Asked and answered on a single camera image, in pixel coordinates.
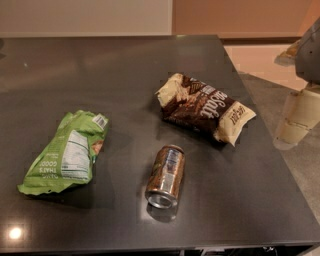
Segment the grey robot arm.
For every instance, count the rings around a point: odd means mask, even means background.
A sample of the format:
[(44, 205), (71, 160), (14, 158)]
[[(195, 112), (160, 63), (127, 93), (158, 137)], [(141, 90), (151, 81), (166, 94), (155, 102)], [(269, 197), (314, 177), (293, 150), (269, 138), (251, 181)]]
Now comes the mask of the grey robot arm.
[(296, 75), (307, 82), (291, 92), (275, 131), (274, 146), (289, 150), (320, 122), (320, 18), (302, 36), (295, 57)]

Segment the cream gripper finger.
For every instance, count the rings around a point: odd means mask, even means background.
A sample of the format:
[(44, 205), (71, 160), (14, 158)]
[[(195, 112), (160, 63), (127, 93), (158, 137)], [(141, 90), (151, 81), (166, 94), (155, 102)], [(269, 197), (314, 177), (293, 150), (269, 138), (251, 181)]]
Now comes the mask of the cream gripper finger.
[(298, 144), (320, 122), (320, 88), (306, 87), (289, 95), (286, 141)]
[(297, 92), (291, 92), (287, 96), (280, 120), (275, 130), (273, 145), (279, 150), (289, 150), (298, 144), (296, 135), (298, 128), (290, 121), (297, 95)]

